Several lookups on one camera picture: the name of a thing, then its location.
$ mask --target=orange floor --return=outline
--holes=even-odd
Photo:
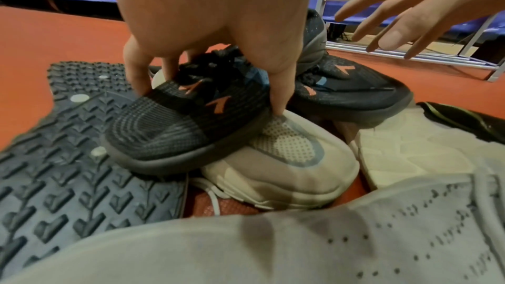
[[[128,29],[122,22],[0,7],[0,148],[47,115],[52,97],[46,79],[49,65],[61,60],[117,63]],[[485,72],[448,66],[333,52],[399,79],[417,101],[448,103],[505,118],[505,77],[478,80]],[[336,204],[365,193],[360,179]],[[210,215],[208,198],[191,192],[189,215]],[[255,213],[230,202],[225,213]]]

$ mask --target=metal frame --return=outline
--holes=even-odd
[[[321,16],[325,11],[326,1],[349,1],[349,0],[317,0],[316,10],[317,12],[319,12]],[[477,32],[472,36],[472,38],[468,41],[468,43],[461,49],[458,55],[427,53],[427,54],[419,54],[416,57],[411,58],[411,60],[434,64],[472,67],[472,68],[491,70],[492,72],[488,75],[486,80],[489,82],[495,82],[503,73],[505,73],[505,59],[500,63],[500,65],[497,65],[476,58],[467,57],[465,55],[468,53],[470,48],[478,41],[480,36],[482,36],[484,31],[486,31],[486,29],[493,22],[496,16],[497,15],[488,17],[488,19],[480,26],[479,30],[477,30]],[[334,42],[327,42],[326,48],[346,52],[375,55],[380,57],[395,58],[395,59],[403,59],[403,56],[405,54],[404,52],[400,52],[397,50],[384,51],[380,49],[372,53],[369,53],[366,52],[364,46],[354,44],[334,43]]]

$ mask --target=white dot on mat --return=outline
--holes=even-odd
[[[96,147],[94,148],[93,150],[91,150],[91,155],[94,156],[94,157],[101,157],[103,155],[106,155],[107,154],[107,150],[105,150],[104,147]]]
[[[89,96],[88,95],[83,95],[83,94],[78,94],[78,95],[73,95],[70,97],[70,101],[75,102],[75,103],[80,103],[84,101],[88,101]]]

